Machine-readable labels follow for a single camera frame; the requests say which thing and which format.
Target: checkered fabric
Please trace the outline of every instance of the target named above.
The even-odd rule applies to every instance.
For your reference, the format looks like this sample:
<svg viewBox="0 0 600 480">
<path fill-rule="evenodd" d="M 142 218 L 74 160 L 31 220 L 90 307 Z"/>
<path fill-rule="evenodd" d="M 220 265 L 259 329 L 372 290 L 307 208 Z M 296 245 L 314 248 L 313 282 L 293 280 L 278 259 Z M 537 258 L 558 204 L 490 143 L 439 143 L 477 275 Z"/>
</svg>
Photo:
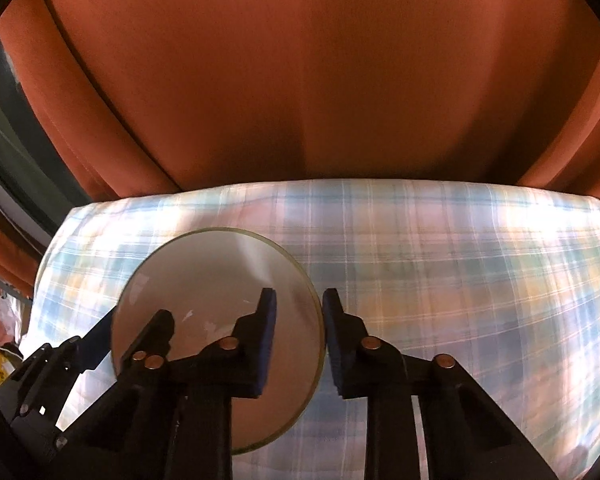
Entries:
<svg viewBox="0 0 600 480">
<path fill-rule="evenodd" d="M 454 355 L 561 479 L 600 454 L 600 201 L 409 180 L 247 184 L 76 208 L 40 265 L 27 349 L 83 335 L 173 237 L 235 226 L 283 246 L 321 296 L 401 351 Z M 66 426 L 114 380 L 78 380 Z M 362 479 L 366 401 L 328 365 L 287 433 L 234 457 L 241 479 Z"/>
</svg>

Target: brown curtain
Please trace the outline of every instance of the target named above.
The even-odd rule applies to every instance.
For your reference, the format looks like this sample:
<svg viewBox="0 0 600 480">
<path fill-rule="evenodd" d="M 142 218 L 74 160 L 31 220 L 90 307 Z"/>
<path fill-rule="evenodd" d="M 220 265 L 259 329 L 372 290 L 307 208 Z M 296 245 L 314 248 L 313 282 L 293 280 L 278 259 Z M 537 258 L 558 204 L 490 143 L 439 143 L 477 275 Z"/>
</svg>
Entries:
<svg viewBox="0 0 600 480">
<path fill-rule="evenodd" d="M 0 38 L 94 200 L 363 176 L 600 198 L 583 0 L 14 0 Z"/>
</svg>

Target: tablecloth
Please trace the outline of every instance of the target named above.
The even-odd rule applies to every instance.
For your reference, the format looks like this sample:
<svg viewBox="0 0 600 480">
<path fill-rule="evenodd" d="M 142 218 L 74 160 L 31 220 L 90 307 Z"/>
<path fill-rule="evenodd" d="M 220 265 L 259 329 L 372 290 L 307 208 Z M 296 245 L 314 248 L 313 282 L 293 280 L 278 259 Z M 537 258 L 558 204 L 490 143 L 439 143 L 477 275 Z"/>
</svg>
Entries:
<svg viewBox="0 0 600 480">
<path fill-rule="evenodd" d="M 520 187 L 409 180 L 245 184 L 72 210 L 36 279 L 26 349 L 83 335 L 173 237 L 235 226 L 283 246 L 318 294 L 401 351 L 454 355 L 562 479 L 600 453 L 600 201 Z M 114 380 L 78 380 L 65 427 Z M 328 365 L 298 422 L 234 457 L 236 479 L 361 479 L 366 401 Z"/>
</svg>

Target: bolt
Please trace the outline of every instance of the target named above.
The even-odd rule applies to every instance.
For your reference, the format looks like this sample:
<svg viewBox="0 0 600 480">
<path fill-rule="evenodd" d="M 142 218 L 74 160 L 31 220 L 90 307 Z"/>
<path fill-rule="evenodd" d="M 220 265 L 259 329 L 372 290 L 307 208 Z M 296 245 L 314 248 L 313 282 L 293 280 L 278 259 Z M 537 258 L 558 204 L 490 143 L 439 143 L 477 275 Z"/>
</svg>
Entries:
<svg viewBox="0 0 600 480">
<path fill-rule="evenodd" d="M 375 336 L 367 335 L 361 339 L 360 344 L 367 350 L 378 350 L 382 346 L 382 341 Z"/>
<path fill-rule="evenodd" d="M 441 368 L 453 368 L 456 365 L 456 360 L 449 354 L 436 355 L 436 364 Z"/>
<path fill-rule="evenodd" d="M 66 437 L 65 437 L 65 436 L 62 436 L 62 435 L 61 435 L 61 436 L 59 436 L 59 437 L 56 439 L 56 449 L 57 449 L 58 451 L 60 451 L 60 450 L 61 450 L 61 449 L 62 449 L 64 446 L 66 446 L 66 443 L 67 443 L 67 439 L 66 439 Z"/>
<path fill-rule="evenodd" d="M 157 370 L 164 364 L 164 357 L 161 355 L 150 355 L 144 361 L 144 367 L 149 368 L 149 370 Z"/>
<path fill-rule="evenodd" d="M 230 335 L 228 337 L 223 337 L 220 341 L 218 341 L 218 344 L 222 350 L 235 350 L 238 348 L 240 340 L 237 337 Z"/>
</svg>

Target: curtain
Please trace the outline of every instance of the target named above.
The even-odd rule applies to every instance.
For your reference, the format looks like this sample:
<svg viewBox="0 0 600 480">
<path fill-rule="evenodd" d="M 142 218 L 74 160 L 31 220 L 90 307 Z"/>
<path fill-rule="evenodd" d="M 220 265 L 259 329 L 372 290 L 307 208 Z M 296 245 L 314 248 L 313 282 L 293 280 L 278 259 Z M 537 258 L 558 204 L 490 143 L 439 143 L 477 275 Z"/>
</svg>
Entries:
<svg viewBox="0 0 600 480">
<path fill-rule="evenodd" d="M 14 0 L 0 39 L 96 201 L 331 177 L 600 198 L 583 0 Z"/>
</svg>

